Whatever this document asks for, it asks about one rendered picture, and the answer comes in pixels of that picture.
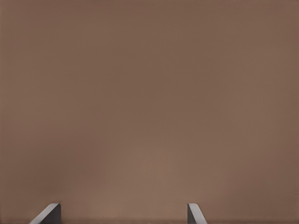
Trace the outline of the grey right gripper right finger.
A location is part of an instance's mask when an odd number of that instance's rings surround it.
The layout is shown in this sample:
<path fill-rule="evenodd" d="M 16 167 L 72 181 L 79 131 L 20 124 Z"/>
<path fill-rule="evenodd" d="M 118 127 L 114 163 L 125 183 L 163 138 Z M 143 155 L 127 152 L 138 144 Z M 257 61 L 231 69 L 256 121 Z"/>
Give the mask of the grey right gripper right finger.
<path fill-rule="evenodd" d="M 187 204 L 187 224 L 207 224 L 207 221 L 196 203 Z"/>

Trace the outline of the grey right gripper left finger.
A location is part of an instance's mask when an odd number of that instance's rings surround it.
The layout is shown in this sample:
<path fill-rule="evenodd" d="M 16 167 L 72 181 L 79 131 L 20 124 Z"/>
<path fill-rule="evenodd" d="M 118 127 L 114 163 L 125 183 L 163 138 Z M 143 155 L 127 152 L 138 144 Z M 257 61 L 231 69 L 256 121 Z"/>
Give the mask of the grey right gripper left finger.
<path fill-rule="evenodd" d="M 61 204 L 51 203 L 40 214 L 38 214 L 29 224 L 61 224 L 62 213 Z"/>

